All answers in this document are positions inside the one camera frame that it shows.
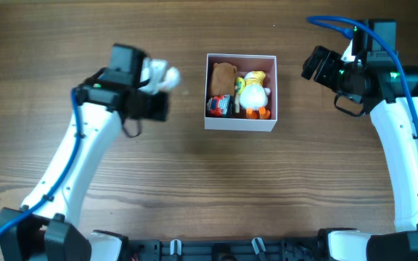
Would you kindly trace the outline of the white wooden rattle drum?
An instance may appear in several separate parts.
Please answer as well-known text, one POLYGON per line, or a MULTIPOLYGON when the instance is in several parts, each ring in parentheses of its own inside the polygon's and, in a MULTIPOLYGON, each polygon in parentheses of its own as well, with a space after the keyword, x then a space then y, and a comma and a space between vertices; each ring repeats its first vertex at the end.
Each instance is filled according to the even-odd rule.
POLYGON ((159 90, 164 92, 171 92, 180 83, 181 73, 176 67, 169 68, 160 83, 159 90))

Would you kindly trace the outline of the white yellow plush duck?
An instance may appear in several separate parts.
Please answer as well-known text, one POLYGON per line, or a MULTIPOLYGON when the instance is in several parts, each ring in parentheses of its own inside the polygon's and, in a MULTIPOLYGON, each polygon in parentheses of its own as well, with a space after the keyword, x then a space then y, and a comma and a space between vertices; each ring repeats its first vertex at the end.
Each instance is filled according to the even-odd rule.
POLYGON ((250 120, 269 120, 271 111, 267 109, 271 90, 263 87, 264 71, 251 71, 244 78, 244 86, 239 93, 239 104, 250 120))

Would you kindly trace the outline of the red toy fire truck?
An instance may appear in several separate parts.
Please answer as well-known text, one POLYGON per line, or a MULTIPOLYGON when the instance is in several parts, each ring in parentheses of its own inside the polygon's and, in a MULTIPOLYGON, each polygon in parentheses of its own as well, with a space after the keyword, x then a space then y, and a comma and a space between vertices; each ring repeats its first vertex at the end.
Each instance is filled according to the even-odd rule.
POLYGON ((233 97, 230 95, 213 96, 206 104, 209 117, 232 117, 233 97))

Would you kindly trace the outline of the pink white cardboard box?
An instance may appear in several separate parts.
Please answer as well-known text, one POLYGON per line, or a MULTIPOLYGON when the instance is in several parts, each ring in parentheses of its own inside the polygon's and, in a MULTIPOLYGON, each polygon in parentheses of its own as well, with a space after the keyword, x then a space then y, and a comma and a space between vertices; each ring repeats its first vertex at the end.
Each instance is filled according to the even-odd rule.
POLYGON ((244 77, 251 71, 260 70, 266 74, 263 87, 270 89, 267 109, 271 111, 269 120, 248 120, 241 116, 212 117, 205 110, 206 130, 225 131, 263 131, 271 132, 278 119, 278 87, 277 87, 277 61, 272 55, 250 54, 207 54, 206 59, 206 87, 205 104, 209 100, 209 87, 212 78, 213 65, 215 63, 228 62, 237 68, 237 77, 244 77))

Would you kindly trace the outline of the yellow cat rattle drum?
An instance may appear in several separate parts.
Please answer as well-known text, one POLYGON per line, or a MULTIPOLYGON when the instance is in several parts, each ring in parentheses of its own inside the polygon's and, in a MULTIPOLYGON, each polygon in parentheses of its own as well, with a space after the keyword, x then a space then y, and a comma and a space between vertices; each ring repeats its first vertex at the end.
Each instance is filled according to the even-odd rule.
POLYGON ((234 98, 234 112, 238 114, 240 112, 240 97, 244 91, 246 82, 244 78, 237 77, 235 80, 235 98, 234 98))

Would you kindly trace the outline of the brown plush bear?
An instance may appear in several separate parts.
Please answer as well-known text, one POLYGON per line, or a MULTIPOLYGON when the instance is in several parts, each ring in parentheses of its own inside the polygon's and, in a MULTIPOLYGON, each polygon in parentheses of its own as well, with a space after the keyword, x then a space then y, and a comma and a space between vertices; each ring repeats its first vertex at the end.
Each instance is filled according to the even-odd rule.
POLYGON ((237 67, 227 62, 215 63, 210 79, 208 93, 210 96, 233 96, 237 67))

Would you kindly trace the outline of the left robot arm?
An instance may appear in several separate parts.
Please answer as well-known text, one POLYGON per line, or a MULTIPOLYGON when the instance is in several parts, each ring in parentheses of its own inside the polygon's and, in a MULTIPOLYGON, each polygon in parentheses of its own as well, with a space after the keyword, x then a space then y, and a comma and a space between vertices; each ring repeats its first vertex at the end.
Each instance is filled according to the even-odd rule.
POLYGON ((36 187, 16 210, 0 212, 5 260, 123 260, 128 239, 78 230, 83 201, 105 152, 134 120, 165 121, 180 72, 141 49, 112 47, 110 63, 70 92, 72 117, 36 187))

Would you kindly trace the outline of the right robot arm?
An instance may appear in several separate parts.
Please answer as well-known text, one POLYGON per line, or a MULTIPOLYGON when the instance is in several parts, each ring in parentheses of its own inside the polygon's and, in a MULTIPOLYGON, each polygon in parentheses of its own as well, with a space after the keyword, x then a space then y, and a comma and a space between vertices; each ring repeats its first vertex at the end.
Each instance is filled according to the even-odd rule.
POLYGON ((402 65, 394 20, 311 16, 345 36, 343 54, 317 46, 303 64, 305 79, 360 104, 380 138, 390 174, 395 230, 363 233, 323 228, 311 240, 316 260, 418 260, 418 67, 402 65))

